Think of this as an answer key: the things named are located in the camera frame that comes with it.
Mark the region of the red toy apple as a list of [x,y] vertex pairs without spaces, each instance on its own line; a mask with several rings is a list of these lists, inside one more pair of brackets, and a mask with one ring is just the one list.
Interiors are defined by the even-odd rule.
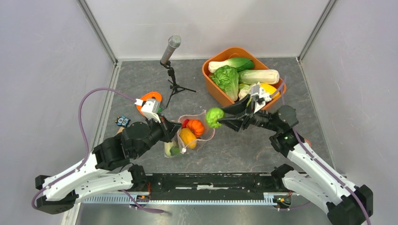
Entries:
[[186,128],[187,127],[187,124],[189,123],[189,119],[185,119],[184,121],[183,121],[183,123],[182,123],[182,128]]

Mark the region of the green bumpy custard apple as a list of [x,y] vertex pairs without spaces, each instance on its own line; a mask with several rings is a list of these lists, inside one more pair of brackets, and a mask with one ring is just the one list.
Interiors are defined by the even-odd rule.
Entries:
[[221,108],[214,107],[207,110],[205,120],[210,128],[219,128],[222,124],[219,123],[218,120],[224,117],[225,112]]

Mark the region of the yellow orange toy fruit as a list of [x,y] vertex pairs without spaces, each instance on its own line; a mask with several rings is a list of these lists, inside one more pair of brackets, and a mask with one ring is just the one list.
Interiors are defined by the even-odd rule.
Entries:
[[197,138],[188,128],[183,128],[180,131],[179,137],[183,141],[186,148],[194,149],[197,147]]

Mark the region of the clear zip top bag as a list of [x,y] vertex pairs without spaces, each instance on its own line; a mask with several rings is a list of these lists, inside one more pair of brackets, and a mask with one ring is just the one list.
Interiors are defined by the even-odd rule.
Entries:
[[177,120],[182,127],[171,142],[164,144],[164,155],[175,158],[194,150],[199,150],[215,135],[215,129],[206,122],[206,110],[197,115],[183,115]]

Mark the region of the small orange toy pumpkin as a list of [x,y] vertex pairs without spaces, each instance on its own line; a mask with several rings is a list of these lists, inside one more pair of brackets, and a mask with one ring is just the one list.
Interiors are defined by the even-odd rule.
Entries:
[[189,120],[186,124],[188,128],[196,137],[201,137],[205,131],[205,127],[200,120]]

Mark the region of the yellow toy lemon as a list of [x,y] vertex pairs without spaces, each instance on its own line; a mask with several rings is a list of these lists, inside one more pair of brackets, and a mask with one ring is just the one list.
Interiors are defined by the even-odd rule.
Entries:
[[[277,88],[273,87],[273,86],[270,85],[270,84],[266,84],[266,83],[261,83],[261,84],[260,84],[260,87],[262,87],[262,88],[265,90],[265,92],[269,93],[270,95],[274,94],[274,93],[277,91]],[[277,98],[278,96],[280,96],[280,92],[277,92],[277,93],[272,97],[272,99],[275,99],[275,98]]]

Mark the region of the white daikon radish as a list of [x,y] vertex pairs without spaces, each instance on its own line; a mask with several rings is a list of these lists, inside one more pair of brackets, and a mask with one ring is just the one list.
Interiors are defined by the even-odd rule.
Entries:
[[168,158],[181,156],[182,153],[176,141],[164,143],[164,155]]

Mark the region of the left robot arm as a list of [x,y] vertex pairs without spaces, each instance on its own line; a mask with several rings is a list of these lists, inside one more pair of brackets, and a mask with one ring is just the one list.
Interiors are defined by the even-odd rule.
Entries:
[[146,120],[134,122],[122,132],[107,138],[94,147],[86,157],[71,168],[54,176],[39,175],[35,178],[39,192],[33,197],[34,209],[59,214],[72,209],[82,200],[112,191],[145,191],[148,177],[140,165],[131,165],[127,170],[111,174],[124,168],[132,159],[141,157],[157,142],[173,140],[181,123]]

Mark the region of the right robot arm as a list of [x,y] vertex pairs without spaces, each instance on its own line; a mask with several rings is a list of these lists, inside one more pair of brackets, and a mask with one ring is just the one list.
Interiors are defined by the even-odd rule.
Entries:
[[371,224],[373,192],[358,186],[327,164],[295,131],[298,124],[296,110],[282,105],[269,113],[257,109],[262,98],[247,95],[241,101],[221,108],[225,116],[218,123],[240,131],[254,125],[274,131],[269,139],[273,148],[303,169],[307,177],[288,165],[273,171],[271,186],[276,191],[291,190],[320,208],[333,225]]

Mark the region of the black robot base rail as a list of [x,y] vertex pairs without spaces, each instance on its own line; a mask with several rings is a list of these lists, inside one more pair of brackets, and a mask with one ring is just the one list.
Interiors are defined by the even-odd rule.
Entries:
[[129,192],[148,192],[150,200],[261,200],[264,193],[289,193],[270,173],[153,173]]

